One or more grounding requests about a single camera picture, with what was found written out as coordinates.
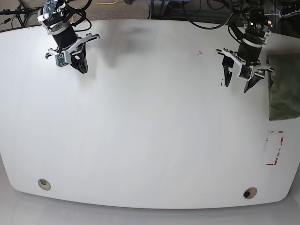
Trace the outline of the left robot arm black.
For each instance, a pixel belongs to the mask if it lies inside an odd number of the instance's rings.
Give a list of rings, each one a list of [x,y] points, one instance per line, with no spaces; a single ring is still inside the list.
[[[225,86],[229,86],[233,75],[230,69],[237,66],[237,76],[246,81],[245,93],[263,80],[266,72],[273,71],[270,64],[262,64],[259,60],[262,48],[271,34],[272,21],[265,15],[261,0],[248,0],[247,4],[247,8],[233,13],[234,18],[242,21],[245,32],[240,31],[232,20],[227,27],[229,34],[239,43],[238,50],[217,50],[217,54],[223,56]]]

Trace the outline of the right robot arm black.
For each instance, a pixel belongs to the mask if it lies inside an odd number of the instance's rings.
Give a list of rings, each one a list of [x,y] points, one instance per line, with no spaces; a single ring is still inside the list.
[[[38,22],[46,28],[47,34],[52,36],[57,44],[56,49],[47,50],[45,58],[53,56],[56,66],[70,65],[82,74],[88,72],[86,43],[100,36],[88,33],[80,37],[77,33],[88,31],[92,27],[86,15],[86,9],[91,3],[89,0],[83,7],[74,8],[68,0],[47,0],[39,10]]]

